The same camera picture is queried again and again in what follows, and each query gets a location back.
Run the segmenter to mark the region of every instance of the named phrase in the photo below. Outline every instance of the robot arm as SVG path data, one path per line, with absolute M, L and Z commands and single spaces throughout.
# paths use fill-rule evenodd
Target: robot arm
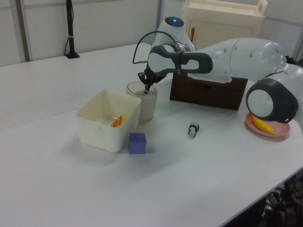
M 248 110 L 265 121 L 287 123 L 294 118 L 303 132 L 303 68 L 287 64 L 278 44 L 238 38 L 196 50 L 181 19 L 168 17 L 159 30 L 174 41 L 156 34 L 147 68 L 138 74 L 147 90 L 168 73 L 193 74 L 195 79 L 203 75 L 251 79 L 256 84 L 247 92 Z

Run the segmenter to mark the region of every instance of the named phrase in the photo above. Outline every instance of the panda toy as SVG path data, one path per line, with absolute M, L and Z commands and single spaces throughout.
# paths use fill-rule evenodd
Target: panda toy
M 199 124 L 197 122 L 192 122 L 188 128 L 188 133 L 190 136 L 195 137 L 196 133 L 199 131 Z

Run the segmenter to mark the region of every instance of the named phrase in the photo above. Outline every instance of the blue cube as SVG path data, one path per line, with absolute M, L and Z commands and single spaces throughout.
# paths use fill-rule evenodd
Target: blue cube
M 129 134 L 128 150 L 130 154 L 145 154 L 145 150 L 146 150 L 145 133 L 131 132 Z

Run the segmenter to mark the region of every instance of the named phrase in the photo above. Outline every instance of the pink plate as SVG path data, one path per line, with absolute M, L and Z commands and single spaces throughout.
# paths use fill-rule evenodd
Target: pink plate
M 266 133 L 266 132 L 262 132 L 260 131 L 255 125 L 254 123 L 251 121 L 251 113 L 248 113 L 246 115 L 245 118 L 246 124 L 256 133 L 263 135 L 263 136 L 268 136 L 268 137 L 281 137 L 281 136 L 285 136 L 289 131 L 290 131 L 290 126 L 289 124 L 283 124 L 283 123 L 279 123 L 279 122 L 266 122 L 266 124 L 268 124 L 270 127 L 272 127 L 275 131 L 276 131 L 276 135 L 274 134 L 270 134 L 270 133 Z

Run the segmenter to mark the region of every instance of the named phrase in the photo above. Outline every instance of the drawer handle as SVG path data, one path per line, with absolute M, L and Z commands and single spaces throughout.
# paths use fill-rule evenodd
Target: drawer handle
M 195 28 L 193 27 L 193 28 L 191 29 L 191 33 L 190 33 L 190 41 L 191 41 L 191 42 L 193 42 L 194 33 L 195 33 Z

